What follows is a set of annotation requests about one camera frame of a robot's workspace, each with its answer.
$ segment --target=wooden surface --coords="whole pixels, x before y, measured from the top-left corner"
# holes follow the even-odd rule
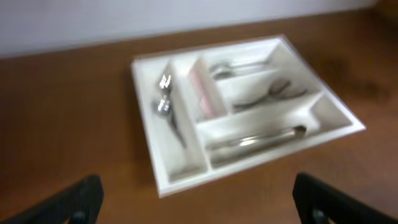
[[[368,130],[159,199],[129,64],[137,54],[285,34]],[[299,223],[308,172],[398,218],[397,34],[368,12],[262,22],[0,61],[0,219],[88,174],[98,223]]]

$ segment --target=spoon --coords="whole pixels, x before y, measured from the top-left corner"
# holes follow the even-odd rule
[[[230,62],[219,62],[209,67],[210,75],[215,80],[229,78],[245,70],[261,69],[267,64],[264,61],[233,65]]]
[[[263,96],[260,96],[255,100],[251,100],[245,103],[235,103],[233,105],[233,108],[235,112],[242,111],[251,108],[253,106],[256,106],[259,103],[268,100],[269,98],[273,98],[275,100],[286,100],[302,96],[306,94],[306,92],[308,91],[305,88],[296,88],[296,89],[292,88],[289,90],[289,87],[291,85],[292,82],[290,80],[286,78],[278,78],[271,83],[271,87],[269,88],[268,93],[266,93]]]
[[[177,121],[175,120],[175,114],[173,111],[172,102],[168,98],[168,96],[163,96],[163,98],[152,102],[152,107],[155,113],[157,113],[161,118],[167,120],[175,136],[180,141],[182,147],[185,149],[187,145],[178,128]]]
[[[234,148],[242,151],[245,148],[253,146],[265,147],[302,138],[305,136],[306,132],[307,128],[300,125],[291,128],[281,129],[274,133],[255,134],[252,136],[245,136],[243,138],[213,143],[206,148],[211,151],[217,151],[220,149],[234,150]]]

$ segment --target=white cutlery tray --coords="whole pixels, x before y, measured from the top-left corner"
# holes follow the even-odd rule
[[[258,61],[264,62],[264,69],[222,80],[213,79],[209,72],[217,62]],[[161,96],[158,84],[165,71],[172,74],[171,99],[186,148],[167,120],[152,108],[152,102]],[[132,75],[160,197],[365,129],[283,35],[139,57],[132,63]],[[241,112],[233,110],[236,101],[266,94],[279,77],[288,78],[307,93]],[[199,92],[207,96],[206,103]],[[303,138],[272,147],[246,151],[206,148],[222,140],[300,125],[307,129]]]

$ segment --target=white wall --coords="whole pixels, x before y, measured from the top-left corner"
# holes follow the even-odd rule
[[[0,57],[356,9],[376,0],[0,0]]]

